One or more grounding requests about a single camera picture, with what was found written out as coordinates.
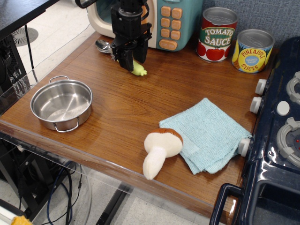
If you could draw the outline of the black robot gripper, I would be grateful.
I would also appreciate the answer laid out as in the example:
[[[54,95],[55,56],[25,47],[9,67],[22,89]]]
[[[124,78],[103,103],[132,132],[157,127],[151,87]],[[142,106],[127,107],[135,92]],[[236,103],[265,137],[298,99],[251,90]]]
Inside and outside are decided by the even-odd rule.
[[[133,71],[133,58],[144,63],[147,57],[148,40],[151,39],[151,23],[142,23],[150,9],[147,4],[114,4],[111,7],[111,43],[113,57],[122,68]]]

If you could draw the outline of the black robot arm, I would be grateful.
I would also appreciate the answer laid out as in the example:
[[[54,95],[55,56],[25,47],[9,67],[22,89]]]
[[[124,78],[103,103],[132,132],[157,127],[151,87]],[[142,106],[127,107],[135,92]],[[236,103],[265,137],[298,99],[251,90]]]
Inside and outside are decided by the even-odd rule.
[[[151,39],[151,23],[142,23],[150,9],[145,0],[119,0],[111,8],[112,59],[128,71],[134,70],[134,60],[144,63]]]

